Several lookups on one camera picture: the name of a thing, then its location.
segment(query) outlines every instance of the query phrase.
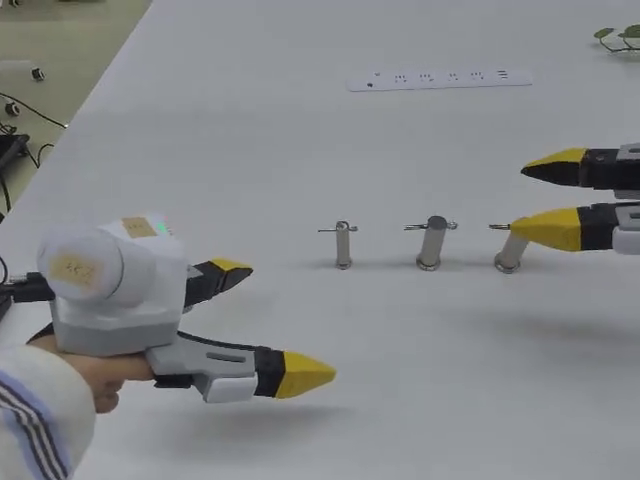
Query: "black device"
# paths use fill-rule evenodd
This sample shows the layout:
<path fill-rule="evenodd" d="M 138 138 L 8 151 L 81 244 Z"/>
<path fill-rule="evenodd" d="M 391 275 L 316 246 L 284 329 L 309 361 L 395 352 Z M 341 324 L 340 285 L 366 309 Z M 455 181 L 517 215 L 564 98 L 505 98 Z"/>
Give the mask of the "black device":
<path fill-rule="evenodd" d="M 0 135 L 0 173 L 7 165 L 27 154 L 29 135 Z"/>

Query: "metal cylinder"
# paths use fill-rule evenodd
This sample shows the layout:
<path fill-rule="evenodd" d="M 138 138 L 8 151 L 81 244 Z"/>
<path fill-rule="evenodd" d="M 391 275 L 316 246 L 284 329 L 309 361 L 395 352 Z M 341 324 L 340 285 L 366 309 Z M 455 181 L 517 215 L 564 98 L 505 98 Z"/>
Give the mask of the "metal cylinder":
<path fill-rule="evenodd" d="M 440 252 L 448 226 L 447 220 L 439 215 L 427 220 L 422 249 L 416 258 L 416 265 L 422 270 L 434 271 L 440 267 Z"/>
<path fill-rule="evenodd" d="M 493 264 L 502 273 L 515 272 L 520 268 L 520 260 L 527 245 L 529 245 L 528 240 L 510 233 L 504 247 L 495 256 Z"/>
<path fill-rule="evenodd" d="M 340 221 L 336 223 L 336 267 L 346 270 L 351 266 L 351 251 L 349 246 L 349 232 L 351 228 L 348 222 Z"/>

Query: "finger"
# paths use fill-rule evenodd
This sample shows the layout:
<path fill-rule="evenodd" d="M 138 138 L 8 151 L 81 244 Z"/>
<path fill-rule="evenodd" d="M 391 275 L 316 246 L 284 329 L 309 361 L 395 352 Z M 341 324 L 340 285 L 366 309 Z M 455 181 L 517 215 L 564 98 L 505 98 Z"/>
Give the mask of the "finger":
<path fill-rule="evenodd" d="M 103 395 L 94 399 L 96 405 L 96 413 L 111 413 L 118 406 L 120 397 L 117 393 L 111 393 L 109 395 Z"/>
<path fill-rule="evenodd" d="M 124 386 L 124 380 L 117 380 L 117 381 L 112 381 L 112 382 L 107 382 L 104 385 L 104 395 L 108 395 L 110 393 L 118 393 L 120 390 L 122 390 L 122 387 Z"/>
<path fill-rule="evenodd" d="M 113 381 L 153 380 L 153 370 L 144 355 L 123 355 L 106 359 L 107 376 Z"/>

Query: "hand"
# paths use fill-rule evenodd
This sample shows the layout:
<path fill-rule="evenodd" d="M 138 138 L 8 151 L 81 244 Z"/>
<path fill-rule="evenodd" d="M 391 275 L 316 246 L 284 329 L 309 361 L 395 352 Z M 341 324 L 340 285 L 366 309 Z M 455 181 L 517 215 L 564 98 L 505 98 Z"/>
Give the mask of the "hand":
<path fill-rule="evenodd" d="M 96 413 L 109 413 L 118 406 L 118 392 L 125 381 L 153 380 L 154 377 L 149 363 L 141 354 L 109 358 L 72 355 L 58 350 L 53 335 L 32 340 L 29 345 L 58 355 L 82 375 L 93 392 Z"/>

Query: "floor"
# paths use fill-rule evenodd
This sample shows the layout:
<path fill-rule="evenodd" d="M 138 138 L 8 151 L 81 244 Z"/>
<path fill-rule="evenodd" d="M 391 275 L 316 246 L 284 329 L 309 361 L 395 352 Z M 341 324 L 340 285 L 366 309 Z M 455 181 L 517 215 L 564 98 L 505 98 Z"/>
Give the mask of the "floor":
<path fill-rule="evenodd" d="M 31 79 L 29 70 L 0 70 L 0 92 L 17 97 L 53 119 L 69 123 L 127 39 L 150 0 L 21 0 L 0 8 L 0 60 L 32 60 L 46 75 Z M 64 132 L 22 108 L 18 117 L 0 110 L 0 122 L 31 136 L 34 155 Z M 42 161 L 53 148 L 42 152 Z M 37 170 L 24 158 L 5 172 L 11 202 Z M 5 213 L 0 196 L 0 212 Z"/>

